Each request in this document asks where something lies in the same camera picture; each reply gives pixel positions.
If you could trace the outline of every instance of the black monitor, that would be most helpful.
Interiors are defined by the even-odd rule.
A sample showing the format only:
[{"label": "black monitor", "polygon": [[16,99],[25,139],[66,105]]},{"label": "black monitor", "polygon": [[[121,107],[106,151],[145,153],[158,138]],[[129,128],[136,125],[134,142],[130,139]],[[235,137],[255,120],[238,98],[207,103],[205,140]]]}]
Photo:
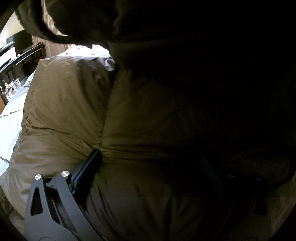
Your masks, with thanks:
[{"label": "black monitor", "polygon": [[19,31],[6,39],[7,44],[11,41],[14,41],[15,43],[14,47],[17,55],[33,45],[32,35],[26,30]]}]

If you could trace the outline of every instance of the brown curtain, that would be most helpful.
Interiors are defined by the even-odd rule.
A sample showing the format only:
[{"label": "brown curtain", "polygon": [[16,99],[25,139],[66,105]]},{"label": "brown curtain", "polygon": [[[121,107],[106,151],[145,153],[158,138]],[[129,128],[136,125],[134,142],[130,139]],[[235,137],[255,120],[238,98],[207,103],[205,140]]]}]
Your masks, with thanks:
[{"label": "brown curtain", "polygon": [[[42,4],[42,9],[43,9],[43,21],[46,23],[47,27],[53,33],[62,35],[62,33],[59,30],[57,30],[57,28],[55,27],[55,25],[53,23],[51,16],[48,14],[44,0],[41,1],[41,4]],[[47,58],[53,57],[53,56],[58,55],[62,52],[65,52],[68,48],[68,45],[52,43],[48,40],[44,40],[44,39],[36,37],[36,36],[32,36],[32,39],[33,39],[34,45],[38,44],[39,42],[44,43]]]}]

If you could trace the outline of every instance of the white wall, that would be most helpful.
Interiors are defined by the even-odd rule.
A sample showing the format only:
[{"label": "white wall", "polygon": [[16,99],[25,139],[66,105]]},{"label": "white wall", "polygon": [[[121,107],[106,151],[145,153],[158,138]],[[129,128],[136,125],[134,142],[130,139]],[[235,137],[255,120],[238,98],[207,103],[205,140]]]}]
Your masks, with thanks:
[{"label": "white wall", "polygon": [[23,30],[24,28],[20,24],[19,20],[17,19],[17,16],[15,12],[11,15],[10,19],[6,23],[4,29],[0,33],[0,46],[2,46],[3,43],[6,44],[6,39],[10,37],[13,34],[16,34],[17,32]]}]

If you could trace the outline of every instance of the black line on sheet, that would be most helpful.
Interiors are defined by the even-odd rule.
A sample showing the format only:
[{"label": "black line on sheet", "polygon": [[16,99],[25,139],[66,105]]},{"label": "black line on sheet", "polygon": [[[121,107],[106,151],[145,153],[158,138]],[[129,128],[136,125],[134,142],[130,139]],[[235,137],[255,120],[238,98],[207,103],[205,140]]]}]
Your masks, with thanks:
[{"label": "black line on sheet", "polygon": [[9,164],[9,161],[6,160],[6,159],[4,159],[2,156],[0,156],[0,159],[3,160],[3,161],[5,161],[7,164]]},{"label": "black line on sheet", "polygon": [[20,111],[20,110],[16,110],[16,111],[14,111],[14,112],[10,112],[9,114],[13,114],[13,113],[16,113],[16,112],[18,112],[18,111]]}]

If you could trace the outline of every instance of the silver screw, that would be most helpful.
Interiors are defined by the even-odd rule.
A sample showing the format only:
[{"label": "silver screw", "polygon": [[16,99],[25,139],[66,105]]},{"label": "silver screw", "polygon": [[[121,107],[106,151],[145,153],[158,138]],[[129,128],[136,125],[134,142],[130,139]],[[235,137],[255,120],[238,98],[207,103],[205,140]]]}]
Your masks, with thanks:
[{"label": "silver screw", "polygon": [[41,174],[37,174],[36,176],[35,176],[35,180],[39,180],[39,179],[41,179]]},{"label": "silver screw", "polygon": [[69,171],[62,171],[62,177],[69,176]]}]

